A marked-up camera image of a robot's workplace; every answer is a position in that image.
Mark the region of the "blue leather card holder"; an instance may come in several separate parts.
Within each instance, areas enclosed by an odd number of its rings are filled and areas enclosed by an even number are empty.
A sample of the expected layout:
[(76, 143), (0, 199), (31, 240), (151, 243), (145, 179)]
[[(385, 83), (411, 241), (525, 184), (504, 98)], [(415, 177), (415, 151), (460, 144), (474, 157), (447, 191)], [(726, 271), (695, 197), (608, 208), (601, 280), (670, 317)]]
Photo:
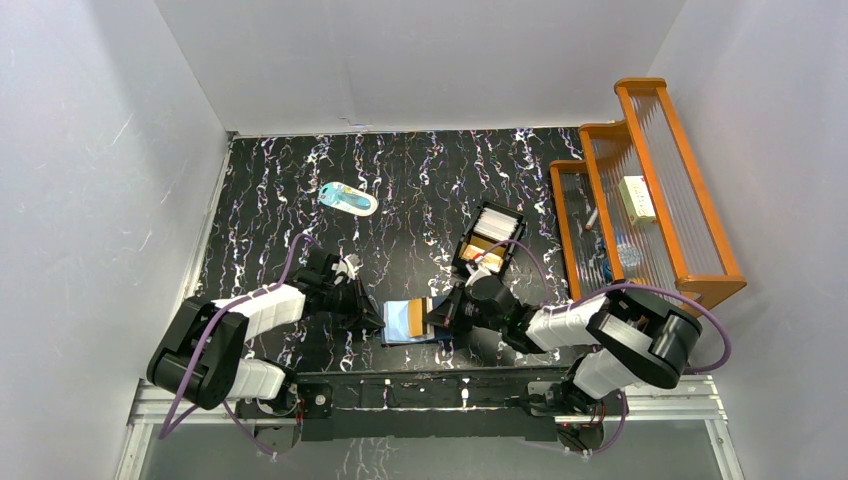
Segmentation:
[(426, 314), (445, 299), (445, 296), (436, 296), (385, 302), (381, 307), (385, 323), (382, 344), (399, 346), (449, 340), (452, 334), (448, 330), (424, 321)]

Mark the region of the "gold credit card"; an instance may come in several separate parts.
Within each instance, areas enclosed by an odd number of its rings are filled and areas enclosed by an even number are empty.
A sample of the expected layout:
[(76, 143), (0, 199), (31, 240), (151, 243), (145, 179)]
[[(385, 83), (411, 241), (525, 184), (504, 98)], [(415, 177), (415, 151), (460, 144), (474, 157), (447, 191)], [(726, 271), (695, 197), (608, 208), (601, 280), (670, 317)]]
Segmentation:
[(407, 326), (409, 336), (412, 338), (424, 338), (428, 336), (428, 325), (424, 321), (429, 312), (431, 301), (428, 297), (411, 300), (408, 304)]

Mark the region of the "black card box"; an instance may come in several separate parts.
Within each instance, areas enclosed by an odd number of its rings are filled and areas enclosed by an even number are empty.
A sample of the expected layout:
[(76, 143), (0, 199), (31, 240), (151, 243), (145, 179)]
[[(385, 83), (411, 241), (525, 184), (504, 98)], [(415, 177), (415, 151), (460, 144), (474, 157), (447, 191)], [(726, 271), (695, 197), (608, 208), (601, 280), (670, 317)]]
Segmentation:
[(484, 252), (504, 240), (520, 241), (525, 230), (526, 219), (522, 213), (491, 201), (482, 201), (473, 209), (471, 220), (455, 250), (451, 260), (452, 274), (467, 279), (471, 274), (469, 265), (480, 260), (482, 267), (503, 278), (517, 247), (504, 243), (488, 254)]

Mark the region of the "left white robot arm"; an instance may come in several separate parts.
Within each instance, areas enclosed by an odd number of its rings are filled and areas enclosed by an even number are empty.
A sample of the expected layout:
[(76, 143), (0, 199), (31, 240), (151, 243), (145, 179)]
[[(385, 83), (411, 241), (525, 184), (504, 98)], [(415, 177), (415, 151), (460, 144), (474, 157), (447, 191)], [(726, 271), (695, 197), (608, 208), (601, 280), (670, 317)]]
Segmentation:
[(184, 300), (148, 363), (147, 380), (204, 410), (254, 399), (275, 416), (290, 414), (299, 400), (293, 370), (244, 357), (244, 345), (316, 314), (328, 315), (345, 330), (383, 328), (359, 266), (354, 254), (314, 248), (304, 266), (270, 287), (231, 299)]

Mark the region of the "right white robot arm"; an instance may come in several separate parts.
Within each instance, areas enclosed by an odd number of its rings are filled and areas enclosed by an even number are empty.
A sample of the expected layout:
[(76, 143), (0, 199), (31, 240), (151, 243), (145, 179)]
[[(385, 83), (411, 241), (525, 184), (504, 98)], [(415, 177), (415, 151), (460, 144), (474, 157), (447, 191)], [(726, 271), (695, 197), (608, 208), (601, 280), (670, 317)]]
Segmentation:
[(454, 287), (423, 320), (452, 333), (497, 332), (522, 354), (596, 346), (562, 382), (530, 387), (521, 397), (529, 409), (549, 413), (590, 413), (608, 394), (637, 382), (676, 387), (703, 331), (693, 315), (654, 287), (618, 283), (592, 298), (543, 307), (519, 301), (489, 275)]

